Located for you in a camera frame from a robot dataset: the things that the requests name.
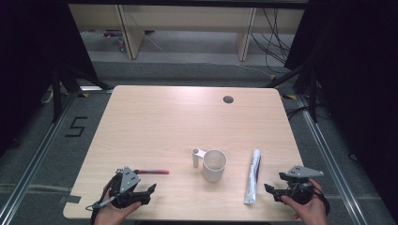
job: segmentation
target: gray carpet floor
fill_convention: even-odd
[[[236,66],[220,66],[210,64],[128,64],[128,63],[94,63],[99,78],[110,85],[188,85],[188,86],[236,86],[261,87],[271,82],[267,74],[282,76],[287,70],[283,67],[273,67],[281,73],[274,73],[268,67],[250,67],[250,69]],[[81,85],[90,85],[80,81]],[[281,95],[293,94],[294,79],[285,82],[278,90]],[[23,202],[17,210],[11,224],[89,224],[88,220],[71,220],[63,216],[63,198],[68,197],[70,189],[83,164],[85,154],[96,132],[101,116],[111,94],[91,93],[88,97],[77,97],[72,102],[61,128],[56,133],[49,152],[40,165]],[[296,109],[298,101],[282,99],[284,107]],[[77,131],[70,129],[76,116],[86,116],[79,120],[77,126],[85,127],[80,137],[67,137]],[[388,210],[377,195],[362,167],[348,158],[350,153],[344,137],[340,135],[324,107],[317,108],[318,125],[329,148],[344,173],[348,185],[360,203],[369,224],[395,224]],[[0,158],[0,204],[8,199],[12,187],[23,176],[30,159],[36,153],[53,119],[52,103],[45,104],[34,113],[30,123],[24,128],[19,140],[21,145],[10,147]],[[326,197],[330,201],[329,224],[353,224],[344,205],[329,169],[319,152],[311,131],[302,115],[295,114],[290,120],[298,149],[304,166],[314,168],[325,173],[324,177],[316,180],[322,185]],[[141,225],[148,224],[214,224],[199,222],[164,222],[139,221]],[[228,224],[249,224],[244,222]],[[271,222],[271,224],[301,224],[300,222]]]

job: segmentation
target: person's left hand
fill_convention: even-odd
[[[109,199],[109,190],[106,192],[104,201]],[[119,225],[132,212],[141,206],[141,202],[135,202],[126,208],[116,208],[110,202],[101,208],[96,216],[95,225]]]

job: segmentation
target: table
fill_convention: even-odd
[[[224,97],[232,97],[225,103]],[[227,156],[213,184],[193,168],[191,150],[220,149]],[[243,204],[251,157],[262,151],[257,202]],[[157,184],[136,220],[280,221],[293,210],[266,193],[286,188],[279,172],[302,165],[283,104],[274,89],[192,86],[117,86],[101,118],[70,195],[67,218],[90,218],[85,208],[100,198],[116,169],[165,169],[140,174],[136,191]]]

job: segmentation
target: metal track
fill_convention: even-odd
[[[77,96],[76,94],[69,94],[67,96],[64,103],[63,112],[59,116],[58,120],[51,124],[49,130],[47,131],[46,136],[44,137],[43,141],[38,147],[38,151],[31,159],[28,167],[26,168],[20,181],[12,191],[6,204],[3,205],[0,212],[0,221],[2,225],[6,224],[8,225],[11,222],[12,218],[14,217],[15,213],[17,212],[17,209],[20,206],[23,197],[29,188],[29,185],[35,178],[35,175],[38,172],[38,169],[40,168],[42,161],[47,155],[50,145],[54,141],[55,134],[57,133],[58,129],[61,127],[64,117],[68,112],[68,109],[70,108],[70,105],[73,102],[73,100],[76,98],[76,96]]]
[[[300,107],[307,106],[307,102],[305,101],[304,96],[298,96],[298,105]],[[340,195],[342,196],[348,214],[351,216],[354,224],[358,225],[369,224],[365,216],[363,215],[363,212],[360,208],[360,204],[356,200],[353,192],[351,191],[351,188],[349,187],[343,176],[342,171],[340,170],[340,167],[338,166],[336,160],[334,159],[334,156],[331,153],[318,124],[314,123],[309,112],[304,111],[303,114],[307,122],[307,125],[310,128],[310,131],[314,135],[316,144],[318,145],[322,157],[324,158],[328,166],[334,184],[336,184],[336,187],[339,190]]]

